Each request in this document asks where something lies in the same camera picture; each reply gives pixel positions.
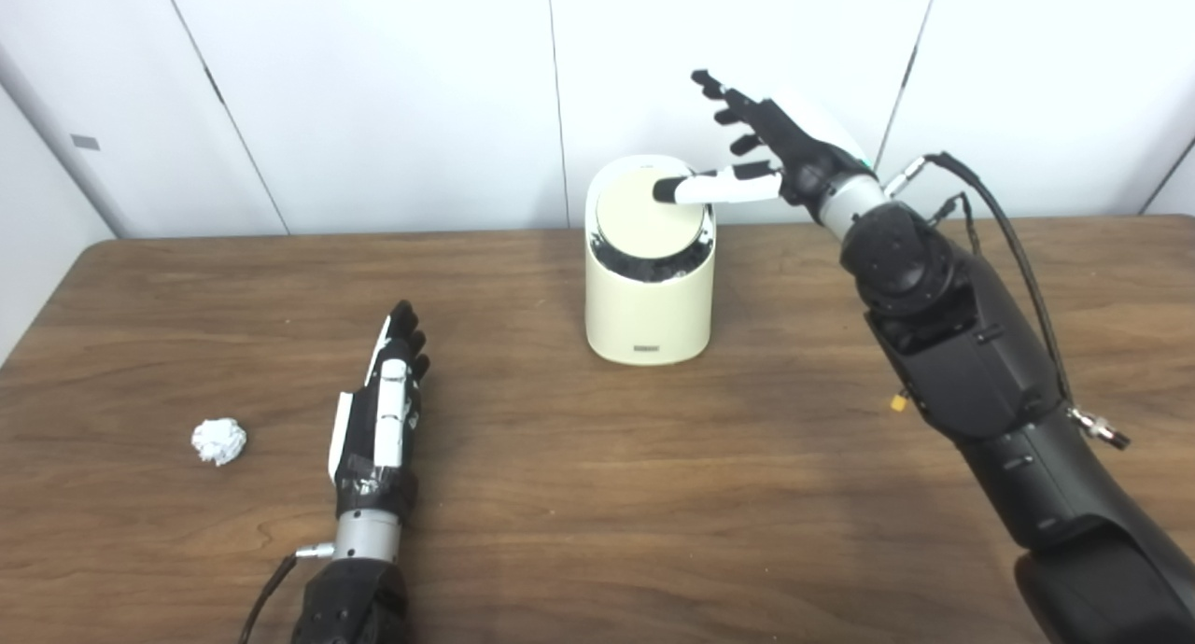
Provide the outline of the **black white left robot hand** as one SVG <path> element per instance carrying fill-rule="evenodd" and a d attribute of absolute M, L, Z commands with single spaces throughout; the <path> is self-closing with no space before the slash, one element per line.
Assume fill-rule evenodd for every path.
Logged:
<path fill-rule="evenodd" d="M 343 393 L 333 413 L 329 474 L 336 513 L 382 511 L 402 525 L 413 513 L 418 478 L 413 436 L 430 358 L 413 303 L 402 300 L 384 321 L 358 390 Z"/>

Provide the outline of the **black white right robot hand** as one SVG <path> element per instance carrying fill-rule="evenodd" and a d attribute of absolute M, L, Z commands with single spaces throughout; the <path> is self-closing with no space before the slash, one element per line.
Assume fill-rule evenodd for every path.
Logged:
<path fill-rule="evenodd" d="M 727 168 L 654 180 L 652 200 L 661 204 L 739 204 L 782 198 L 803 206 L 819 217 L 836 196 L 858 194 L 868 202 L 882 200 L 878 177 L 858 154 L 853 139 L 816 105 L 795 98 L 752 99 L 725 86 L 709 70 L 692 70 L 703 96 L 721 102 L 713 114 L 721 125 L 742 124 L 748 131 L 730 145 L 743 158 L 765 149 L 772 160 L 736 162 Z"/>

